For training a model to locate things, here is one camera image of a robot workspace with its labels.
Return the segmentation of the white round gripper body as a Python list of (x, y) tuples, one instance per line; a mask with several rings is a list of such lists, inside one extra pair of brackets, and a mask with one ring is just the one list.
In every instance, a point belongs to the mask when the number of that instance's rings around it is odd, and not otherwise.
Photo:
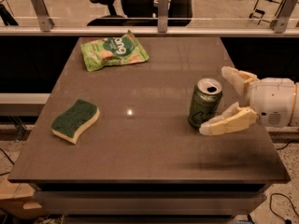
[(267, 77), (254, 82), (247, 93), (249, 106), (263, 126), (297, 126), (297, 84), (289, 78)]

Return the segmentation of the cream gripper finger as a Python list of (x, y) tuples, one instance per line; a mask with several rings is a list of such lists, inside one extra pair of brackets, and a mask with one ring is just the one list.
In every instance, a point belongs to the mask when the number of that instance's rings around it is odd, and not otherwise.
[(221, 115), (201, 124), (202, 135), (221, 135), (246, 130), (258, 119), (258, 114), (249, 106), (240, 107), (239, 102), (230, 105)]
[(259, 81), (256, 75), (230, 66), (223, 66), (221, 75), (239, 95), (246, 95), (249, 87)]

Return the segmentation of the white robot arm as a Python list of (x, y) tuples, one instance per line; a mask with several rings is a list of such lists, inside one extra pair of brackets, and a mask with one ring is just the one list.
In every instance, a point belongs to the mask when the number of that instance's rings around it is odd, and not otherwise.
[(202, 135), (220, 135), (246, 130), (251, 124), (283, 128), (299, 126), (299, 83), (289, 78), (256, 75), (223, 66), (222, 76), (239, 95), (246, 97), (246, 106), (230, 105), (221, 115), (204, 122)]

